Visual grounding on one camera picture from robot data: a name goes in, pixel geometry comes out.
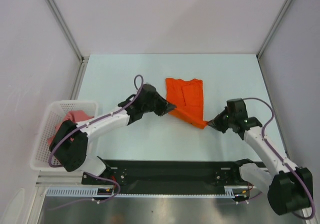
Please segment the orange t shirt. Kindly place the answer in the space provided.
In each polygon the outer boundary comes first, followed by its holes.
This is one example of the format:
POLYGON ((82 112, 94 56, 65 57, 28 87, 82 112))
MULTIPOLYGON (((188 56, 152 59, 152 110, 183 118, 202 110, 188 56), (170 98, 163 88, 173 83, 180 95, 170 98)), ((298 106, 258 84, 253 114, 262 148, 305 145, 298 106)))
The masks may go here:
POLYGON ((196 128, 204 129, 208 123, 204 120, 203 81, 166 78, 165 83, 166 99, 176 105, 169 114, 196 128))

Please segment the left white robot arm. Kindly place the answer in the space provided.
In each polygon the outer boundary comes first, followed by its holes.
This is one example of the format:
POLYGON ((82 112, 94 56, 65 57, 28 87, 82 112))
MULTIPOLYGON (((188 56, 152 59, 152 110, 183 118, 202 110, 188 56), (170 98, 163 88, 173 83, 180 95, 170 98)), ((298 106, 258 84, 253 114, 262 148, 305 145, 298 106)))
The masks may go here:
POLYGON ((164 116, 175 108, 153 85, 143 84, 108 114, 80 122, 64 121, 50 144, 49 157, 57 159, 67 172, 86 172, 104 184, 111 175, 103 159, 92 152, 96 139, 140 120, 146 113, 164 116))

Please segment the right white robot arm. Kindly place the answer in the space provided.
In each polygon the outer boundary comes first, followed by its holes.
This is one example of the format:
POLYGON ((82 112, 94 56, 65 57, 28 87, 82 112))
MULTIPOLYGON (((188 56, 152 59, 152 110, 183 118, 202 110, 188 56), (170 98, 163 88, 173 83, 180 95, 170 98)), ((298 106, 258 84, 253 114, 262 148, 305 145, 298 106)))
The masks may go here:
POLYGON ((249 159, 238 161, 238 167, 230 175, 235 184, 245 181, 253 184, 267 196, 278 215, 292 213, 304 220, 315 217, 312 173, 277 151, 265 132, 267 125, 248 116, 245 99, 227 100, 224 110, 208 125, 221 133, 231 129, 255 151, 266 167, 262 170, 249 159))

